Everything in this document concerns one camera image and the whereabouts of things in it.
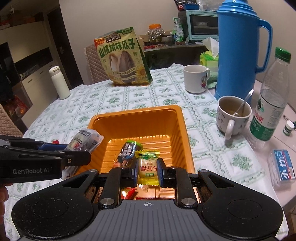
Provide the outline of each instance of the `green bottle cap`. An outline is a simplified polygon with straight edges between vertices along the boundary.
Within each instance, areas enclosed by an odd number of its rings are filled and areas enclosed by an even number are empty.
[[[276,47],[276,58],[289,63],[291,60],[291,53],[283,48]]]

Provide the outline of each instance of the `jar of wrapped candy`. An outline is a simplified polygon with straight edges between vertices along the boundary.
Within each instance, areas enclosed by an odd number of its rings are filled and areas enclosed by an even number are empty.
[[[156,44],[161,42],[161,36],[164,35],[164,31],[161,28],[161,25],[158,23],[149,25],[149,30],[147,35],[150,43]]]

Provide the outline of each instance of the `white thermos bottle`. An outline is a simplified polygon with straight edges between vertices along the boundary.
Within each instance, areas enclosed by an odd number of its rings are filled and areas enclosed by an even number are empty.
[[[52,78],[52,82],[57,90],[57,93],[59,94],[60,99],[66,99],[71,93],[60,68],[58,66],[52,67],[49,70],[49,74]]]

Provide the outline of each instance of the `orange jar lid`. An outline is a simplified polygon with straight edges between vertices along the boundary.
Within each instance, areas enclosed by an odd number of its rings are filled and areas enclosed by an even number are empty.
[[[154,24],[150,24],[150,25],[149,25],[149,28],[150,28],[150,29],[161,28],[161,25],[158,24],[158,23],[154,23]]]

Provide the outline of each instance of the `human hand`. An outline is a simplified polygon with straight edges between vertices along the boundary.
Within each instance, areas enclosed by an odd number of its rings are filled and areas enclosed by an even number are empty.
[[[8,191],[4,185],[0,185],[0,224],[3,223],[3,215],[5,213],[4,202],[8,199]]]

